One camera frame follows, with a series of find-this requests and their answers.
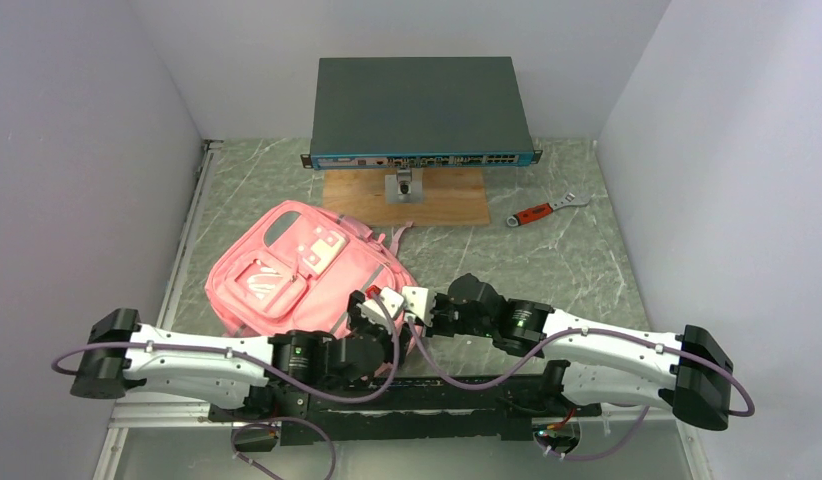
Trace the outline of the pink school backpack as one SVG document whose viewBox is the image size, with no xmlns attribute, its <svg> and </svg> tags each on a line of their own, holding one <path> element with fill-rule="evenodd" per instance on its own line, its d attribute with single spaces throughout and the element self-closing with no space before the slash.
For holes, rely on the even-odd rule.
<svg viewBox="0 0 822 480">
<path fill-rule="evenodd" d="M 301 330 L 342 338 L 352 292 L 415 285 L 397 250 L 351 216 L 287 200 L 220 257 L 204 290 L 233 337 Z"/>
</svg>

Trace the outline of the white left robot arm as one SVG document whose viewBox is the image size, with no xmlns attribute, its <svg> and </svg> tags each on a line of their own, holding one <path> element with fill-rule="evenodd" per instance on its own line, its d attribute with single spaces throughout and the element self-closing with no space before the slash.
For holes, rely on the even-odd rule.
<svg viewBox="0 0 822 480">
<path fill-rule="evenodd" d="M 404 326 L 387 328 L 361 315 L 352 326 L 341 338 L 301 330 L 213 337 L 157 328 L 141 322 L 137 310 L 119 308 L 92 326 L 70 393 L 165 393 L 238 409 L 251 420 L 266 417 L 289 391 L 340 401 L 342 389 L 366 386 L 382 371 L 395 374 L 410 341 Z"/>
</svg>

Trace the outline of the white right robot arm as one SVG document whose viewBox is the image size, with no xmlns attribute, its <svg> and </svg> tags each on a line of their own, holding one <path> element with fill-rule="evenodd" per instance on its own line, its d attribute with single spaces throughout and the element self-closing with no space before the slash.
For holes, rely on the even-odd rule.
<svg viewBox="0 0 822 480">
<path fill-rule="evenodd" d="M 710 431 L 730 417 L 734 365 L 705 328 L 650 332 L 587 320 L 551 305 L 506 298 L 472 274 L 447 292 L 409 302 L 428 336 L 471 335 L 517 357 L 544 359 L 561 373 L 538 388 L 544 411 L 599 403 L 650 406 Z"/>
</svg>

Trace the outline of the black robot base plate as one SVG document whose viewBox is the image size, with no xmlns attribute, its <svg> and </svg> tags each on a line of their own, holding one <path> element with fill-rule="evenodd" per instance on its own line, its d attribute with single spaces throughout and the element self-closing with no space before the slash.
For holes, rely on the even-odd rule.
<svg viewBox="0 0 822 480">
<path fill-rule="evenodd" d="M 273 420 L 283 446 L 335 442 L 493 437 L 529 441 L 551 423 L 597 417 L 598 404 L 576 406 L 553 393 L 540 374 L 518 374 L 486 390 L 469 391 L 441 378 L 397 378 L 370 403 L 346 404 L 293 387 L 255 390 L 234 411 L 211 406 L 214 423 Z"/>
</svg>

